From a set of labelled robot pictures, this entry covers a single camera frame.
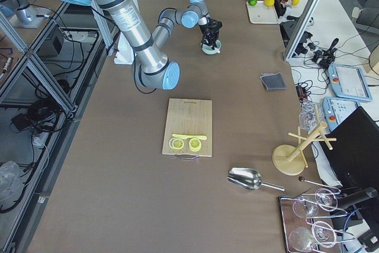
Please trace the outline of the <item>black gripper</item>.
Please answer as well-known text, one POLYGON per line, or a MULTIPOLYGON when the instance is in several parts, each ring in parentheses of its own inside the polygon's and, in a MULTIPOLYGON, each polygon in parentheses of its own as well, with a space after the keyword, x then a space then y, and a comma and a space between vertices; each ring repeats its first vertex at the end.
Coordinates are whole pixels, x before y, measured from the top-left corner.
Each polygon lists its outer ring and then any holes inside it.
POLYGON ((222 26, 221 21, 206 19, 205 23, 201 25, 201 32, 203 34, 201 45, 216 46, 216 41, 219 39, 219 30, 222 26))

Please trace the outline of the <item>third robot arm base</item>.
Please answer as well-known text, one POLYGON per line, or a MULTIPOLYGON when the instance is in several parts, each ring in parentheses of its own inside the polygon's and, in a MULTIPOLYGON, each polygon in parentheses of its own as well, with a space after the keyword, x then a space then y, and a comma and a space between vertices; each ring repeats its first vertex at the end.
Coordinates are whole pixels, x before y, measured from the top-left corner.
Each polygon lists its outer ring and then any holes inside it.
POLYGON ((1 0, 1 12, 6 17, 16 16, 22 24, 31 24, 37 19, 35 9, 28 0, 1 0))

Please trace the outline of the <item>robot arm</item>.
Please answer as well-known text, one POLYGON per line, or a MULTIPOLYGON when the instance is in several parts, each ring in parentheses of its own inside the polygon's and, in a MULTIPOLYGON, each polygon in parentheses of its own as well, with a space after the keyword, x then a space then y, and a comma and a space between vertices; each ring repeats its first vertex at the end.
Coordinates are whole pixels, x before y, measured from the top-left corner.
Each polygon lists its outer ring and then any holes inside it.
POLYGON ((139 14, 133 0, 60 0, 89 6, 95 1, 99 8, 110 13, 116 26, 141 62, 140 83, 150 88, 174 89, 179 81, 180 68, 171 62, 155 43, 151 32, 139 14))
POLYGON ((139 58, 142 71, 146 74, 160 73, 171 66, 178 67, 177 63, 171 62, 160 50, 176 25, 185 28, 196 25, 201 27, 201 48, 208 48, 211 55, 220 53, 218 32, 222 23, 210 18, 205 0, 189 0, 186 9, 164 9, 152 33, 133 0, 123 0, 110 9, 110 14, 139 58))

